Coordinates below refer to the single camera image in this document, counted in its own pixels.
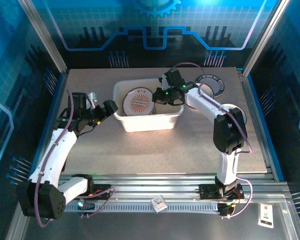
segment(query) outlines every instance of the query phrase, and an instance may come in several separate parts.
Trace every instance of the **gear graphic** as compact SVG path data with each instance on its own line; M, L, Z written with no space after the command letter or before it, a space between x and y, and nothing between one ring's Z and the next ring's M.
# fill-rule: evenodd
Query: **gear graphic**
M19 3L17 0L0 0L0 12L8 23L13 23L19 17Z
M147 17L163 17L170 14L171 10L176 10L176 5L181 4L180 0L133 0L134 9Z

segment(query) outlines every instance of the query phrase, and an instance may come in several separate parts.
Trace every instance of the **blue circuit graphic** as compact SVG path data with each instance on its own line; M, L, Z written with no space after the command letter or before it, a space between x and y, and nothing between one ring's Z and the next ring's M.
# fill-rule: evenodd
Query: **blue circuit graphic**
M163 17L165 14L170 14L172 10L176 10L176 5L181 4L180 0L152 0L150 5L147 5L145 0L134 0L132 3L134 9L138 10L140 14L145 14L147 17L153 16L157 18L158 16Z

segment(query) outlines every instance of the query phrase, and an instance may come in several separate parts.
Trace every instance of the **aluminum frame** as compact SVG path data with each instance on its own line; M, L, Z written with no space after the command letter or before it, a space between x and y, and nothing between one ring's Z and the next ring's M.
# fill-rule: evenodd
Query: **aluminum frame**
M54 64L58 68L60 73L64 73L67 70L67 66L60 55L54 41L52 40L49 31L47 30L44 22L42 21L36 7L31 0L18 0L25 14L30 20L33 28L41 39L43 45L51 56Z
M281 16L285 12L290 0L281 0L276 6L276 9L273 11L268 25L266 26L262 36L259 38L258 43L255 45L252 53L249 56L248 61L244 64L243 67L243 76L247 77L255 65L257 59L259 58L262 50L265 48L269 38L272 36L274 29L279 22Z
M45 27L42 19L40 18L35 6L31 0L18 0L29 17L33 27L42 40L44 46L47 48L51 58L56 64L60 72L67 69L56 45L54 44L47 28ZM257 108L254 103L254 98L249 88L246 76L250 73L253 65L260 56L263 48L265 47L272 31L274 30L277 22L282 16L290 0L282 0L273 14L268 26L266 27L262 37L256 45L251 57L244 66L243 78L241 78L243 90L251 116L257 119L255 125L256 132L260 133L258 139L267 167L267 173L239 173L241 178L246 178L251 181L253 185L253 203L280 203L283 218L291 239L300 239L300 221L298 214L294 207L289 187L286 182L276 182L278 176L274 167L273 160L269 148L267 147L267 140L258 118ZM59 184L67 181L71 176L62 175ZM199 203L209 202L208 200L200 200L199 195L194 192L194 189L199 184L214 184L214 174L135 174L135 175L95 175L94 181L99 184L111 184L116 188L116 193L110 202L116 203L145 203L149 202L151 198L157 195L164 195L167 203ZM241 182L243 190L246 194L250 194L249 186ZM28 218L23 216L20 205L16 207L16 211L11 221L11 225L6 237L10 239L21 239Z

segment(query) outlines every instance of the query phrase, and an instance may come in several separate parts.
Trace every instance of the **white card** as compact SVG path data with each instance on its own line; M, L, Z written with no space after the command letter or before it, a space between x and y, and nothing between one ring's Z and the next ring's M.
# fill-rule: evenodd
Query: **white card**
M274 228L274 215L272 205L259 203L258 224L266 228Z

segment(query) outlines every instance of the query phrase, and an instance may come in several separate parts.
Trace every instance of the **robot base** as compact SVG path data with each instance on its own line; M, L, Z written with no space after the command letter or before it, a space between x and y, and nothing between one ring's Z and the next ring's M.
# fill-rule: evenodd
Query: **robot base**
M245 194L241 184L223 194L217 184L200 184L197 191L201 200L244 200Z
M105 191L109 188L111 188L110 184L93 184L93 189L90 192L90 194L97 194L97 193ZM88 196L90 194L89 193L84 193L84 194L81 194L81 196ZM109 197L110 197L110 192L106 192L106 193L104 193L100 196L88 198L88 200L108 200Z

